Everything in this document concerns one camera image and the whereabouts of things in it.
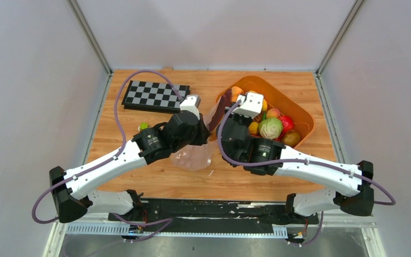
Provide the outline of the orange toy sausage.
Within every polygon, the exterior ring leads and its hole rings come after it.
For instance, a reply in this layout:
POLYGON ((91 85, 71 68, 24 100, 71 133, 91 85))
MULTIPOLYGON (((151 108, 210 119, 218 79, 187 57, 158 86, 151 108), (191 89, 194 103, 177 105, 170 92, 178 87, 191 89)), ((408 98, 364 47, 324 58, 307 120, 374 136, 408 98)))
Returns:
POLYGON ((232 90, 228 89, 219 99, 215 111, 211 115, 210 122, 208 123, 208 129, 212 132, 223 119, 225 114, 225 108, 231 104, 232 90))

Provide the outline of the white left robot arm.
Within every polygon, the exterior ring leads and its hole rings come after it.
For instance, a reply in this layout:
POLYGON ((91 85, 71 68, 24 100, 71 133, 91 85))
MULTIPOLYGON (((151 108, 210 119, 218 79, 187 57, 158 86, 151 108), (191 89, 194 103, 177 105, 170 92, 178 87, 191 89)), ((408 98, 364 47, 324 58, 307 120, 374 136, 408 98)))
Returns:
POLYGON ((97 188, 128 171, 168 158, 187 145, 205 145, 213 129, 202 115, 184 110, 174 114, 168 122, 140 131, 124 146, 90 163, 68 170, 60 166, 52 168, 49 171, 50 193, 58 221, 70 223, 101 210, 137 221, 143 208, 133 201, 135 195, 107 193, 97 188))

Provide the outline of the orange plastic basket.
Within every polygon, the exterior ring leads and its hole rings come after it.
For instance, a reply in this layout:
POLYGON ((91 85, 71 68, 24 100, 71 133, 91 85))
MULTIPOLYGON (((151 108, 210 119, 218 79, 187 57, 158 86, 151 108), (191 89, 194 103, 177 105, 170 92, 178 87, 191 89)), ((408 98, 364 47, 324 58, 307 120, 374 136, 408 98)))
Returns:
POLYGON ((314 132, 316 125, 315 120, 306 109, 302 108, 266 80, 255 75, 243 77, 224 89, 217 95, 216 102, 218 102, 220 97, 233 86, 241 88, 244 92, 253 90, 262 94, 264 99, 267 100, 269 108, 277 108, 281 114, 287 115, 293 119, 294 130, 297 131, 301 137, 301 141, 293 147, 294 149, 299 149, 299 147, 305 143, 314 132))

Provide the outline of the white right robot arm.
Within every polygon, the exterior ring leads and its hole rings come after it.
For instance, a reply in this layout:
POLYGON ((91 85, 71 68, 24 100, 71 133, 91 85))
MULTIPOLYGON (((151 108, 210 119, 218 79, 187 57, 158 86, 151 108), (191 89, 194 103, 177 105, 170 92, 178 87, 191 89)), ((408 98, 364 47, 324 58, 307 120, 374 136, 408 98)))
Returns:
POLYGON ((340 209, 354 216, 370 216, 374 165, 369 161, 343 164, 304 154, 281 142, 254 137, 248 127, 227 118, 217 128, 220 151, 231 166, 259 176, 291 176, 324 186, 308 194, 287 196, 284 216, 299 223, 314 213, 340 209))

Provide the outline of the green toy cabbage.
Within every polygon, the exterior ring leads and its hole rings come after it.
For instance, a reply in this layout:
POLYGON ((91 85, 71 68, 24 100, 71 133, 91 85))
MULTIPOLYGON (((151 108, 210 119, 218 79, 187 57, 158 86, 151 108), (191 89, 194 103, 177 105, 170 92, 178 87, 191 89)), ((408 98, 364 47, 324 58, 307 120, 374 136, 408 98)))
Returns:
POLYGON ((282 131, 284 126, 278 118, 268 118, 261 121, 258 125, 259 135, 266 139, 277 139, 282 131))

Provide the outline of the clear zip top bag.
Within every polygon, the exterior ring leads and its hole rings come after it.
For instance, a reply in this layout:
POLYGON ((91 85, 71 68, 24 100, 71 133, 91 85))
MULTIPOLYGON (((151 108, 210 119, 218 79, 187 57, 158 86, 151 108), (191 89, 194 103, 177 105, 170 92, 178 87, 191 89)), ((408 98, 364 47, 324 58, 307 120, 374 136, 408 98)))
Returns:
MULTIPOLYGON (((211 115, 215 111, 216 106, 217 104, 215 104, 209 114, 204 118, 206 128, 208 128, 208 123, 210 122, 211 115)), ((207 168, 211 164, 212 150, 217 145, 216 130, 217 128, 211 132, 211 135, 205 145, 187 145, 183 149, 172 154, 170 157, 171 163, 175 167, 187 171, 198 171, 207 168)))

